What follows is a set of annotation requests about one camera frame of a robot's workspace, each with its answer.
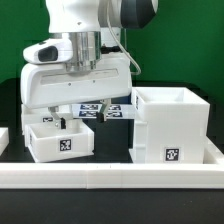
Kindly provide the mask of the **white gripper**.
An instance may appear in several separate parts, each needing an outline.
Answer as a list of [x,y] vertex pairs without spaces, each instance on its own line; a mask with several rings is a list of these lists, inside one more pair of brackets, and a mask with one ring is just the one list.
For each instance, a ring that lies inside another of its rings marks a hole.
[[86,72],[69,73],[65,63],[27,64],[21,73],[22,103],[30,109],[49,107],[56,127],[63,130],[66,120],[58,115],[58,106],[101,100],[96,119],[105,122],[110,98],[127,96],[131,92],[129,65],[123,53],[103,55],[96,68]]

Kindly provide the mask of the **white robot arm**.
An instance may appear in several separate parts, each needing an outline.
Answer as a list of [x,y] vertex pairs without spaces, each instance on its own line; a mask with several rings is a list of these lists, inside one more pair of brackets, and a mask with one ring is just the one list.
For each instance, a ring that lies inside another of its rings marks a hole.
[[131,92],[136,61],[120,43],[121,29],[141,29],[156,15],[158,0],[45,0],[50,38],[23,51],[21,99],[46,108],[60,129],[58,107],[101,101],[106,120],[113,98]]

